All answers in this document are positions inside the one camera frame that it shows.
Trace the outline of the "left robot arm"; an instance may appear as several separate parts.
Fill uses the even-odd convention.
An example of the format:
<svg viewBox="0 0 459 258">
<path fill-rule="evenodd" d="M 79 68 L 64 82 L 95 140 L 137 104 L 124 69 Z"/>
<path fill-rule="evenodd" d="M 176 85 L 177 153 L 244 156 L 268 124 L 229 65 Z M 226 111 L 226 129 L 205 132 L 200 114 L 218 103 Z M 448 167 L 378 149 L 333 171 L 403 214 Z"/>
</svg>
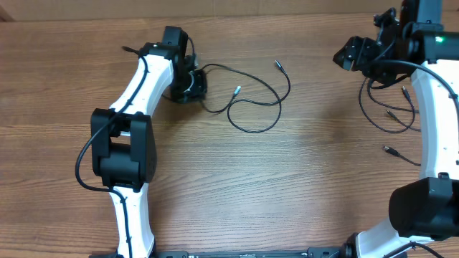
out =
<svg viewBox="0 0 459 258">
<path fill-rule="evenodd" d="M 100 191 L 113 200 L 119 244 L 113 257 L 152 257 L 155 239 L 148 219 L 148 185 L 156 171 L 152 116 L 166 90 L 178 104 L 199 102 L 207 93 L 205 74 L 197 68 L 188 34 L 167 26 L 161 42 L 134 51 L 138 68 L 123 94 L 91 115 L 93 172 Z"/>
</svg>

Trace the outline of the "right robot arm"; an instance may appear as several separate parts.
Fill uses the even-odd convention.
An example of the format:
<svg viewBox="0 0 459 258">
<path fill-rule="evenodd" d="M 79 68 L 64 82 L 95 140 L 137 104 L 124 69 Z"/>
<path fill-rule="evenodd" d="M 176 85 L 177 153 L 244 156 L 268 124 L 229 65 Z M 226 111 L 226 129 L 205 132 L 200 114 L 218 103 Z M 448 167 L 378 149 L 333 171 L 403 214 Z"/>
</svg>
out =
<svg viewBox="0 0 459 258">
<path fill-rule="evenodd" d="M 440 1 L 403 1 L 374 17 L 376 39 L 351 37 L 333 56 L 364 75 L 365 90 L 409 78 L 422 135 L 419 179 L 396 189 L 389 216 L 351 235 L 335 257 L 405 257 L 458 235 L 458 34 L 445 31 L 441 17 Z"/>
</svg>

